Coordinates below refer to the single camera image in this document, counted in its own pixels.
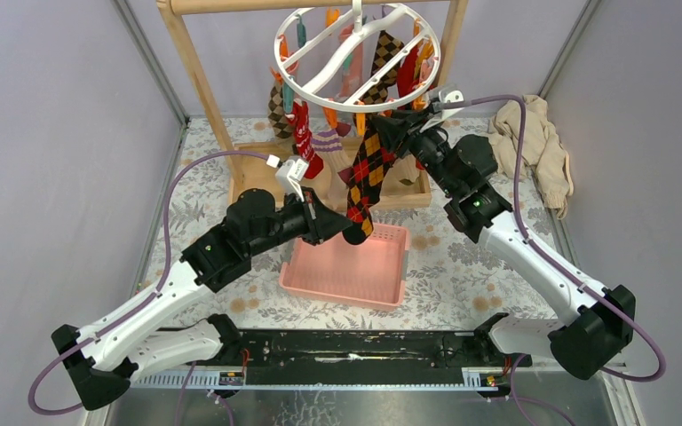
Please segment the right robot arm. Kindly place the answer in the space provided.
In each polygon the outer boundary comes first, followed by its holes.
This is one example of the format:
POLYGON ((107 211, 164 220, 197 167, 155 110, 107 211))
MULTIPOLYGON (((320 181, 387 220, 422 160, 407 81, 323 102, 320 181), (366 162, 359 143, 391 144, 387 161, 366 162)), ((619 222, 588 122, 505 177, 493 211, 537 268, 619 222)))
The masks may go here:
POLYGON ((425 111, 374 115, 370 126, 388 153, 411 155, 424 167, 449 198, 444 210, 453 227, 505 261, 557 316, 502 316, 475 339, 478 361, 494 366, 508 354, 542 356, 587 380, 632 341, 633 293, 574 268, 519 222, 513 206, 489 182, 497 163, 487 138, 467 135, 452 146, 425 111))

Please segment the red white patterned sock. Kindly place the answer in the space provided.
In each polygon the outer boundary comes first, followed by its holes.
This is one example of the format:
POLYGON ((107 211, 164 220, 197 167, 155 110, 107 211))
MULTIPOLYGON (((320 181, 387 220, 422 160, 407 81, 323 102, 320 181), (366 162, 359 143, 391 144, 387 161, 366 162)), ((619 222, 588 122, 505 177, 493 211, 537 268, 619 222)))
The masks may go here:
POLYGON ((308 162, 304 178, 315 179, 323 170, 322 158, 312 146, 312 132, 309 126, 309 107, 304 101, 293 102, 289 123, 293 126, 293 137, 298 155, 308 162))

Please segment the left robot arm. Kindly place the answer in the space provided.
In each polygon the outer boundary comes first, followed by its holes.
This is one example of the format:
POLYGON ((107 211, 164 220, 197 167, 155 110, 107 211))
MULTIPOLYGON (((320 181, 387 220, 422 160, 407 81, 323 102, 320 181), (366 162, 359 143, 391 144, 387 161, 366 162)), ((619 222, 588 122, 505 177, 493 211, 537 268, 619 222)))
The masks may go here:
POLYGON ((162 285, 144 289, 91 324, 63 325, 52 333, 80 406, 88 411, 107 406, 137 380, 177 365, 240 362, 242 336, 225 314, 178 331, 160 328, 250 272, 254 256, 295 239, 320 245, 351 225, 309 187, 286 195, 281 208, 266 190, 243 192, 219 224, 183 250, 162 285))

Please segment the black red yellow argyle sock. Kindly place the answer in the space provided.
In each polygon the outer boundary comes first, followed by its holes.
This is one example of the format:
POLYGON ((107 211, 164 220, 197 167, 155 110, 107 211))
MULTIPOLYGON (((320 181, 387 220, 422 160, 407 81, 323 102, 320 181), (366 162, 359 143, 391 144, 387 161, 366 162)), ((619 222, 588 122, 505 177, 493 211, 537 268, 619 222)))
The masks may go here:
POLYGON ((377 129, 369 124, 354 157, 346 196, 346 217, 352 225, 343 230, 345 241, 362 244, 374 231, 371 208, 380 201, 385 175, 395 156, 382 144, 377 129))

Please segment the beige purple striped sock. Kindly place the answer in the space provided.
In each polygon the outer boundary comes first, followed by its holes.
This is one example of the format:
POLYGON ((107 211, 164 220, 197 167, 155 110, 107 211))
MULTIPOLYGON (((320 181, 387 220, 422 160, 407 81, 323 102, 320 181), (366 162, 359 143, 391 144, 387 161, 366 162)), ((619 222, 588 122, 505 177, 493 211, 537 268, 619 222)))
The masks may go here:
POLYGON ((311 147, 329 166, 328 206, 345 211, 352 161, 344 150, 341 137, 335 129, 318 131, 312 135, 311 147))

